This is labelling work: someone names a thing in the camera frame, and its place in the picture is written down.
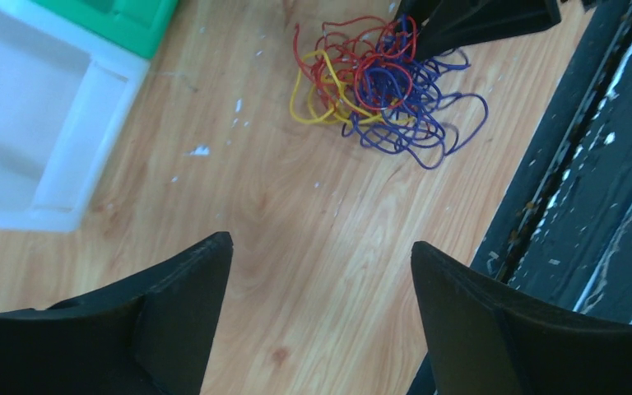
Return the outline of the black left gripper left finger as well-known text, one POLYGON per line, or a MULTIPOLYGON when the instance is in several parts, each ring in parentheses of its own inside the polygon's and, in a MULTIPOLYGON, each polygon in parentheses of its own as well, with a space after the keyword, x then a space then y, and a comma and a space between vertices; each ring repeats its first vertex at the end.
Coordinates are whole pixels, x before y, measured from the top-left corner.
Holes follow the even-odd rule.
POLYGON ((233 242, 226 231, 47 309, 0 313, 0 394, 197 394, 233 242))

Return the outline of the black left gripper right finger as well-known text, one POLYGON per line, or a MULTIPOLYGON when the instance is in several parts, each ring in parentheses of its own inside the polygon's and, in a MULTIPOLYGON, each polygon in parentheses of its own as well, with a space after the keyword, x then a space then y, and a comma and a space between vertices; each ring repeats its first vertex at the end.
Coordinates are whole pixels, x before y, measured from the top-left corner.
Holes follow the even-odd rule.
POLYGON ((632 325, 548 304, 433 245, 411 249, 441 394, 632 394, 632 325))

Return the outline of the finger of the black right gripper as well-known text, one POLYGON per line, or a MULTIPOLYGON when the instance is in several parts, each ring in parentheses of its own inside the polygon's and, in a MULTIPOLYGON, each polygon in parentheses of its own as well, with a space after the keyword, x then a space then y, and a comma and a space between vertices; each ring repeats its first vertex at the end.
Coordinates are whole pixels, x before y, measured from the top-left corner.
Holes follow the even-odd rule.
POLYGON ((402 0, 394 20, 416 23, 415 59, 450 49, 542 32, 561 22, 550 0, 402 0))

